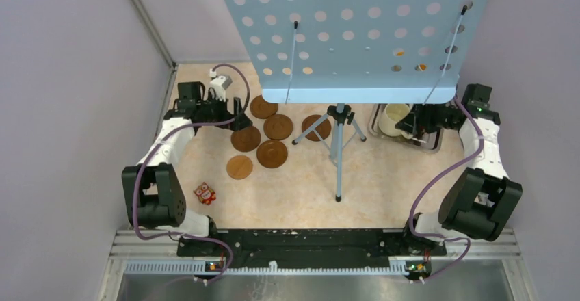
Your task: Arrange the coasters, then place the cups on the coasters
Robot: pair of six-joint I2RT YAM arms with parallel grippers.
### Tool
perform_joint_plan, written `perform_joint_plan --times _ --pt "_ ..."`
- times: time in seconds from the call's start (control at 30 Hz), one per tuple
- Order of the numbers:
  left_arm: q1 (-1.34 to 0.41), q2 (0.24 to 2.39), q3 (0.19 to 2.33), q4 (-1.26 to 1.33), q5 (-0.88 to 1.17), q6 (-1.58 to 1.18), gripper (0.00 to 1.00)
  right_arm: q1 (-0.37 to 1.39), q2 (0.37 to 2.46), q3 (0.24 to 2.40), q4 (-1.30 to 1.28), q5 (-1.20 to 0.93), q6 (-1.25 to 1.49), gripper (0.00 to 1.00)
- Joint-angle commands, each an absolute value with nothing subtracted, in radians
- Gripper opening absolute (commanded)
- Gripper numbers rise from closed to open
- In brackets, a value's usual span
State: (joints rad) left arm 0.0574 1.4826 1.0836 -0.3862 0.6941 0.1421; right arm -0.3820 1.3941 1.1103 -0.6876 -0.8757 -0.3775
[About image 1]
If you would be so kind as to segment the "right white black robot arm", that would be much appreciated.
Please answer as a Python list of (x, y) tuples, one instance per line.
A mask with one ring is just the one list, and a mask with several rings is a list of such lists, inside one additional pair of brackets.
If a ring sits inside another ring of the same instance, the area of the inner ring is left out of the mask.
[(492, 88), (467, 85), (462, 99), (439, 105), (414, 105), (396, 123), (396, 128), (414, 135), (439, 132), (459, 133), (464, 159), (447, 168), (429, 182), (426, 191), (456, 168), (463, 169), (443, 198), (438, 213), (416, 213), (419, 199), (410, 210), (408, 229), (401, 246), (409, 254), (420, 254), (432, 241), (459, 238), (494, 241), (500, 236), (522, 194), (520, 183), (510, 180), (503, 167), (498, 134), (501, 119), (488, 104)]

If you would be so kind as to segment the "light wooden coaster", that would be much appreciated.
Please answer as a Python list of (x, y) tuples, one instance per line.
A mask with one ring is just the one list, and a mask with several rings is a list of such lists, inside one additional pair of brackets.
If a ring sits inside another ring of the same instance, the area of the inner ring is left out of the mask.
[(253, 163), (251, 158), (245, 155), (231, 157), (226, 165), (228, 176), (235, 180), (242, 180), (251, 175)]

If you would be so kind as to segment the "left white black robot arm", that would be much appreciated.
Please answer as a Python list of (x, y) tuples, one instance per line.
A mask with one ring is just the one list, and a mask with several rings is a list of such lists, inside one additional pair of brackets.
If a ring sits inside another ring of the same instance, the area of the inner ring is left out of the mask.
[(215, 253), (220, 238), (210, 231), (208, 216), (187, 208), (175, 168), (199, 128), (240, 131), (253, 125), (239, 97), (233, 99), (233, 110), (228, 110), (226, 90), (231, 83), (227, 75), (213, 78), (208, 87), (200, 82), (179, 83), (178, 97), (164, 115), (147, 154), (121, 174), (132, 226), (194, 236), (194, 248), (203, 255)]

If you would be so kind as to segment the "metal tray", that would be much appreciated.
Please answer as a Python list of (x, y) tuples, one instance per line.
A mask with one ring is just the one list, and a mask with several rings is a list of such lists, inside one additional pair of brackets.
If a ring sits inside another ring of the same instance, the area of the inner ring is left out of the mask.
[(379, 128), (379, 119), (385, 107), (386, 104), (375, 104), (373, 106), (367, 129), (371, 135), (381, 140), (388, 140), (425, 153), (437, 153), (440, 150), (443, 140), (442, 130), (438, 130), (435, 133), (423, 134), (419, 140), (406, 139), (402, 136), (390, 137), (384, 134)]

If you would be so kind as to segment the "dark wooden coaster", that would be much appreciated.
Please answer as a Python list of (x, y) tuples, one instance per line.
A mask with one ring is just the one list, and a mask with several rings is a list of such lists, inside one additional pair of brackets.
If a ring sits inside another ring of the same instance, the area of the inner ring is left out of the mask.
[(283, 114), (274, 114), (263, 125), (265, 135), (271, 140), (284, 140), (293, 132), (292, 120)]
[[(321, 115), (319, 115), (319, 114), (313, 114), (313, 115), (307, 116), (302, 121), (302, 126), (301, 126), (302, 131), (307, 130), (319, 118), (321, 118)], [(311, 131), (310, 133), (308, 133), (306, 135), (306, 139), (308, 139), (310, 141), (314, 141), (314, 142), (325, 140), (330, 135), (331, 131), (332, 131), (332, 125), (330, 124), (330, 121), (328, 119), (325, 119), (313, 131)]]
[(261, 133), (255, 126), (235, 131), (230, 137), (233, 148), (247, 153), (256, 149), (261, 143)]
[(258, 162), (265, 168), (279, 168), (288, 157), (287, 147), (278, 140), (267, 140), (256, 151)]
[(262, 95), (256, 96), (250, 102), (250, 112), (258, 119), (267, 119), (278, 111), (277, 103), (266, 101)]

